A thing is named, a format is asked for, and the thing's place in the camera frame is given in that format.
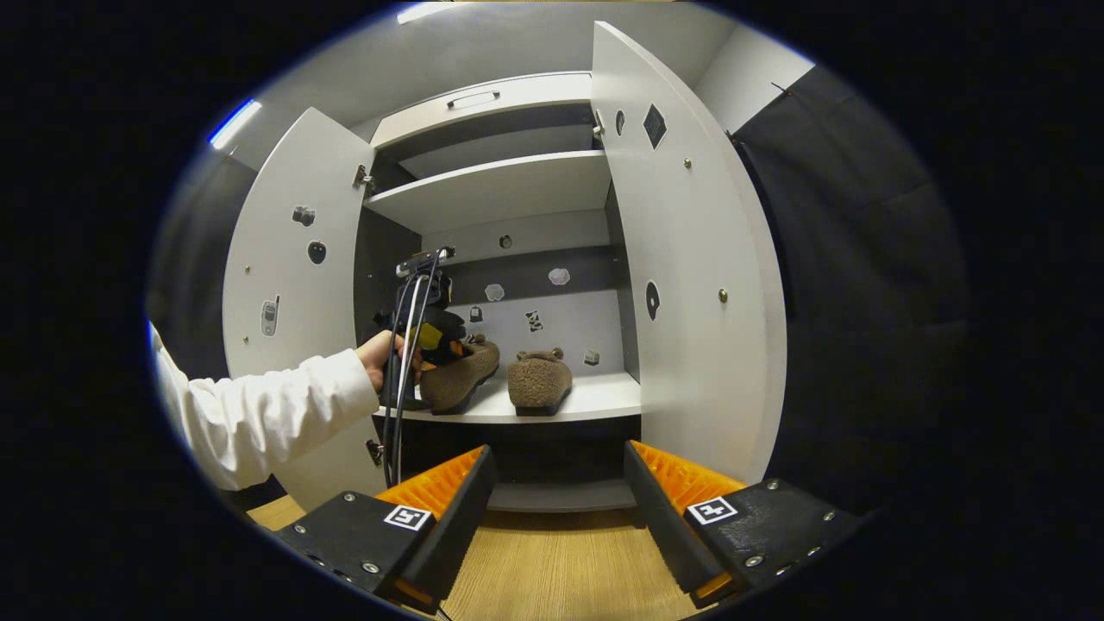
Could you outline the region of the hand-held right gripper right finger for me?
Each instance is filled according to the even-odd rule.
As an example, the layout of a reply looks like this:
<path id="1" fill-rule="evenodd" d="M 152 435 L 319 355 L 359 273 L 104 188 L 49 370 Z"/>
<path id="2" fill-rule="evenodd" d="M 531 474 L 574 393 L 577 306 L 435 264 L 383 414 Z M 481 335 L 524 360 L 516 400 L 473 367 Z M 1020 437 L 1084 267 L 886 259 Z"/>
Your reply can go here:
<path id="1" fill-rule="evenodd" d="M 863 526 L 785 480 L 754 485 L 628 440 L 624 478 L 643 526 L 696 608 L 769 588 Z"/>

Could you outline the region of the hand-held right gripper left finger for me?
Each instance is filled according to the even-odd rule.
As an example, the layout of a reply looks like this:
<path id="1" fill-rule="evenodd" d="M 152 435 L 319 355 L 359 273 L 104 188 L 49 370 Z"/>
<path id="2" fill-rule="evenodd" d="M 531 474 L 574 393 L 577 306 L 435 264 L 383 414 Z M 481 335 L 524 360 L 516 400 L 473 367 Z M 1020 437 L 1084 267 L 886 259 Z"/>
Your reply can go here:
<path id="1" fill-rule="evenodd" d="M 433 615 L 452 593 L 497 480 L 484 444 L 375 496 L 339 492 L 275 536 L 355 590 Z"/>

